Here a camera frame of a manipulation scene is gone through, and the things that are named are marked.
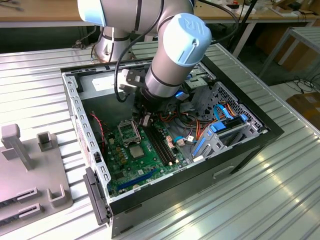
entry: grey holder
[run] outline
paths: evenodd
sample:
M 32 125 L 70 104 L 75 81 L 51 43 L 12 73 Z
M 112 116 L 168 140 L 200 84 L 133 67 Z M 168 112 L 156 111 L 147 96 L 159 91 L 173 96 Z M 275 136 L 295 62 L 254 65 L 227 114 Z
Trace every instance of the grey holder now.
M 48 200 L 51 203 L 52 207 L 54 207 L 54 208 L 65 204 L 66 201 L 68 200 L 64 186 L 62 184 L 60 184 L 59 194 L 57 194 L 57 193 L 53 194 L 50 189 L 47 189 L 46 192 L 48 195 Z
M 17 124 L 11 124 L 1 127 L 1 142 L 3 143 L 6 150 L 2 150 L 1 153 L 9 161 L 19 157 L 23 165 L 25 166 L 26 171 L 32 169 L 31 159 L 19 140 L 20 138 L 20 129 Z
M 1 133 L 0 236 L 73 203 L 54 134 L 21 142 L 17 124 L 3 126 Z

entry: chip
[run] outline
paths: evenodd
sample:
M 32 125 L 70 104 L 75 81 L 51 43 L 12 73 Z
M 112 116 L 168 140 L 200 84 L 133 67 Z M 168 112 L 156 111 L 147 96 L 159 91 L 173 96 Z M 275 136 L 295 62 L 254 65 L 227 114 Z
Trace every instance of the chip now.
M 145 155 L 140 145 L 130 147 L 130 153 L 134 159 L 141 158 Z
M 118 172 L 114 175 L 115 179 L 118 180 L 120 178 L 123 178 L 125 175 L 124 173 L 121 171 L 121 172 Z

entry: light blue joint cap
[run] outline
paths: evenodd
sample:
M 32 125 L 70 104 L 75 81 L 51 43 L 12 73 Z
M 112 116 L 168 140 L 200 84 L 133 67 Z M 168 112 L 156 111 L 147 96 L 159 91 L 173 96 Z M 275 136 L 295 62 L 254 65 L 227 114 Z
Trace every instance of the light blue joint cap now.
M 78 11 L 83 21 L 106 27 L 106 18 L 100 0 L 78 0 Z
M 163 33 L 166 54 L 182 67 L 200 62 L 210 43 L 210 29 L 204 21 L 190 13 L 175 15 Z

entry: motherboard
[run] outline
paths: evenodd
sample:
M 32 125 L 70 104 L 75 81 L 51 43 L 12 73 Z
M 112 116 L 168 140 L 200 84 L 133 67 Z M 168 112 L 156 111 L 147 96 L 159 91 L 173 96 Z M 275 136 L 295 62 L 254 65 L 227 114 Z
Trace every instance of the motherboard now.
M 107 167 L 111 174 L 107 188 L 112 197 L 188 165 L 179 147 L 168 142 L 171 134 L 160 121 L 148 128 L 136 127 L 133 121 L 126 121 L 111 129 L 105 137 L 108 141 Z

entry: metal table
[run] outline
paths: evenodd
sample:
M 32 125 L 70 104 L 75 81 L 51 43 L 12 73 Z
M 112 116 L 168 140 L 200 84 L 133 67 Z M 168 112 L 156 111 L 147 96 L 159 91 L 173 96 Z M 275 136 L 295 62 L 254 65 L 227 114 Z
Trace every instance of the metal table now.
M 292 43 L 288 51 L 285 53 L 286 56 L 283 56 L 282 58 L 287 59 L 287 57 L 291 54 L 291 52 L 298 45 L 299 42 L 304 43 L 309 48 L 315 50 L 318 54 L 320 54 L 320 26 L 289 27 L 283 34 L 280 41 L 274 47 L 274 49 L 272 50 L 268 58 L 265 60 L 262 66 L 262 70 L 259 73 L 259 78 L 261 78 L 263 74 L 266 72 L 270 63 L 276 57 L 276 55 L 281 50 L 282 46 L 286 43 L 286 41 L 290 36 L 294 37 L 295 41 Z M 282 65 L 284 62 L 285 62 L 284 60 L 280 60 L 279 64 Z M 315 68 L 311 70 L 310 75 L 312 75 L 318 68 L 319 68 L 319 65 L 316 64 Z
M 134 46 L 152 57 L 156 42 Z M 117 239 L 319 239 L 320 133 L 220 45 L 206 55 L 285 133 L 243 170 L 177 204 Z M 2 239 L 105 239 L 83 174 L 85 161 L 72 126 L 60 68 L 90 63 L 90 49 L 0 55 L 0 124 L 18 123 L 22 140 L 57 134 L 74 204 Z

